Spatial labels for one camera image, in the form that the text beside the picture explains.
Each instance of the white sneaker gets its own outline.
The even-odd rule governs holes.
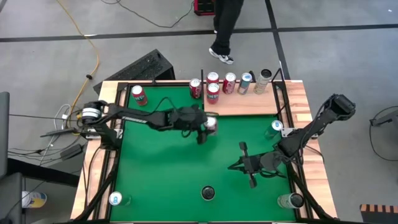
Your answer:
[[[213,51],[213,49],[211,49],[211,47],[209,48],[209,53],[227,65],[232,65],[234,63],[234,59],[232,57],[229,55],[218,55]]]

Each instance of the person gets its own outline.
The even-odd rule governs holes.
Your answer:
[[[217,34],[217,37],[209,48],[209,53],[228,65],[234,63],[234,59],[229,56],[231,53],[229,39],[241,13],[242,6],[243,0],[215,1],[214,33]]]

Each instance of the wooden board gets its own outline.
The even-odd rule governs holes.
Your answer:
[[[240,95],[237,92],[239,84],[231,94],[225,94],[223,84],[220,83],[220,95],[216,104],[209,104],[205,99],[205,111],[218,113],[220,116],[227,115],[254,115],[254,114],[276,114],[276,102],[271,83],[266,87],[263,94],[253,92],[255,83],[250,83],[248,92]],[[204,84],[204,97],[206,97],[207,85]]]
[[[105,81],[103,82],[103,86],[101,89],[101,93],[99,95],[100,100],[105,100],[109,103],[112,103],[116,99],[118,82],[123,83],[151,83],[151,81]],[[162,80],[157,81],[159,83],[173,83],[173,82],[189,82],[189,80]],[[287,93],[289,96],[290,107],[292,110],[293,122],[296,128],[302,128],[311,122],[311,112],[310,107],[308,105],[307,96],[305,93],[304,85],[302,81],[291,80],[286,81],[287,85]],[[88,165],[90,164],[91,157],[94,151],[97,149],[99,145],[98,140],[91,140],[88,143],[88,147],[86,150],[84,166],[86,170],[86,174],[88,172]],[[308,145],[319,150],[319,144],[317,140],[310,140]],[[93,161],[93,166],[91,168],[90,175],[90,187],[88,189],[88,198],[91,198],[95,195],[98,189],[98,182],[100,181],[100,174],[102,169],[102,164],[104,160],[104,150],[100,150],[97,153],[96,157]],[[113,155],[110,158],[110,165],[113,163]],[[336,217],[336,210],[333,203],[333,199],[330,192],[328,178],[326,176],[325,166],[323,165],[322,158],[315,154],[312,151],[304,150],[304,173],[307,181],[307,187],[309,191],[312,193],[314,198],[318,201],[318,203],[323,207],[323,209],[331,216]],[[106,203],[108,198],[108,192],[106,192],[103,196],[103,200],[101,202],[101,209],[99,211],[99,218],[105,217]],[[84,190],[84,181],[83,174],[80,175],[80,181],[76,192],[75,203],[73,204],[73,210],[70,218],[75,218],[79,216],[79,214],[84,209],[84,200],[85,200],[85,190]],[[300,210],[302,217],[306,217],[307,215],[303,210]]]

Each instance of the green table surface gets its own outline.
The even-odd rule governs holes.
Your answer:
[[[133,97],[129,108],[152,111],[168,96],[176,107],[201,105],[188,87],[145,87],[148,104],[138,106]],[[160,110],[172,106],[165,101]],[[275,116],[220,116],[218,133],[203,145],[196,133],[183,138],[180,131],[157,132],[146,125],[126,122],[119,161],[116,191],[132,197],[128,206],[112,208],[111,221],[124,222],[222,222],[293,221],[294,211],[280,208],[277,198],[289,194],[289,182],[280,177],[257,175],[251,189],[249,177],[227,167],[235,163],[246,141],[249,155],[272,150],[280,136],[268,141],[264,131]],[[286,167],[280,166],[286,173]],[[201,197],[204,186],[215,189],[213,200]]]

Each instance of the yellow cable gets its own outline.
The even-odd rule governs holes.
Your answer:
[[[100,65],[100,55],[99,55],[99,53],[98,53],[98,49],[94,46],[94,44],[92,43],[92,41],[90,40],[90,38],[88,38],[87,36],[85,36],[85,35],[80,31],[79,26],[77,25],[77,23],[75,22],[75,20],[72,18],[72,16],[69,14],[69,12],[67,11],[67,9],[63,6],[63,4],[62,4],[59,0],[57,0],[57,2],[58,2],[58,4],[62,7],[62,9],[68,14],[70,20],[72,20],[72,22],[73,22],[73,24],[75,25],[75,27],[76,27],[77,31],[79,32],[79,34],[82,35],[86,40],[88,40],[88,42],[91,44],[91,46],[93,46],[93,48],[94,48],[94,50],[95,50],[95,54],[97,55],[97,64],[95,65],[95,68],[93,69],[93,71],[91,71],[91,73],[90,73],[90,75],[93,76],[93,75],[96,73],[96,71],[97,71],[97,69],[98,69],[98,66]],[[70,109],[70,113],[71,113],[71,114],[73,113],[73,109],[75,108],[76,103],[77,103],[77,101],[79,100],[79,97],[81,96],[81,94],[83,93],[83,91],[84,91],[84,89],[85,89],[85,87],[86,87],[88,81],[89,81],[89,79],[86,78],[85,82],[83,83],[83,85],[82,85],[81,88],[80,88],[79,93],[77,94],[75,100],[73,101],[72,107],[71,107],[71,109]],[[68,125],[69,125],[69,127],[70,127],[70,116],[68,117]]]

